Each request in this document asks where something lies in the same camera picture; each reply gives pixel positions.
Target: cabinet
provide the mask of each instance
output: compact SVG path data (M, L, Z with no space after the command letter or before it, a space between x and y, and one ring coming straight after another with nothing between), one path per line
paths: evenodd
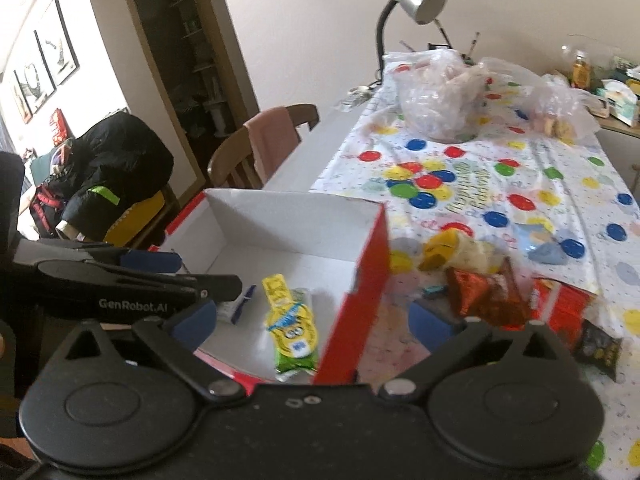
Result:
M133 0L141 32L164 87L167 107L186 133L198 166L246 120L228 70L210 0Z
M635 199L640 201L640 137L621 132L601 129L596 133L602 149L614 168L625 181Z

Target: wooden chair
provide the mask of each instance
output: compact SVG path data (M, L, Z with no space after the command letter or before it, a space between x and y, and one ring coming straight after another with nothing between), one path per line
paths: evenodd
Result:
M287 106L287 112L295 127L308 124L312 130L320 122L318 109L312 104ZM262 188L263 182L254 169L254 154L245 126L220 144L209 161L207 173L213 187Z

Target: blue plastic item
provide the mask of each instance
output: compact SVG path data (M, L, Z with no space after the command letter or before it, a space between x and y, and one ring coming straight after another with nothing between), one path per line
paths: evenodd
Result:
M178 322L170 334L189 352L195 352L216 329L217 317L216 304L211 300L203 301L200 308Z
M409 306L409 331L430 352L455 336L461 323L446 300L420 299Z
M432 300L447 293L449 287L447 285L430 285L422 290L422 297L426 300Z
M173 273L180 270L182 258L177 253L151 253L132 249L120 257L120 265L127 269L145 272Z
M564 265L565 251L541 224L514 224L513 233L518 249L532 262L545 265Z

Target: wooden door frame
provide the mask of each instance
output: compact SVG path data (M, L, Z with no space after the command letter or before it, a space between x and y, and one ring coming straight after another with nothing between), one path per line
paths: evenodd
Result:
M142 27L142 22L140 21L140 15L138 14L136 1L126 0L126 3L127 7L129 8L129 12L133 20L133 26L136 29L136 34L138 35L138 40L140 41L142 51L145 55L146 63L149 66L149 70L151 70L151 75L153 77L154 83L156 84L158 93L160 94L160 98L164 103L164 108L166 108L166 111L169 114L169 118L171 119L172 125L174 126L175 134L178 136L180 145L187 155L189 164L191 165L196 175L196 181L189 188L187 188L187 191L185 191L178 197L178 204L180 205L180 207L183 207L196 195L197 192L199 192L199 190L202 189L202 187L206 183L206 179L204 177L204 174L202 173L202 170L198 166L198 161L196 160L189 141L187 140L187 134L180 126L180 122L178 121L178 116L175 113L174 106L171 103L171 99L169 99L169 94L167 93L166 88L164 87L164 83L162 82L162 78L160 77L160 71L158 70L156 60L154 59L153 53L151 52L151 47L149 47L149 43L146 39L145 30Z
M220 84L225 91L226 102L236 122L236 129L240 128L254 114L249 113L246 103L242 98L242 92L238 86L238 80L231 65L229 52L226 48L224 36L218 23L211 0L194 0L198 10L198 16L207 41L214 53L214 65L216 66Z

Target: polka dot tablecloth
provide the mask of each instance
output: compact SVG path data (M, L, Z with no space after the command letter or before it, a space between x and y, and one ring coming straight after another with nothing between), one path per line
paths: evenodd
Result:
M586 373L606 409L590 466L606 479L640 474L640 212L595 136L564 143L532 132L519 109L525 88L495 77L478 136L439 144L412 133L388 89L372 99L312 191L386 205L392 278L360 364L373 384L428 355L408 333L405 306L441 272L417 270L422 244L460 229L508 253L521 288L541 274L597 294L585 317L623 337L617 382ZM514 226L552 234L562 264L528 259Z

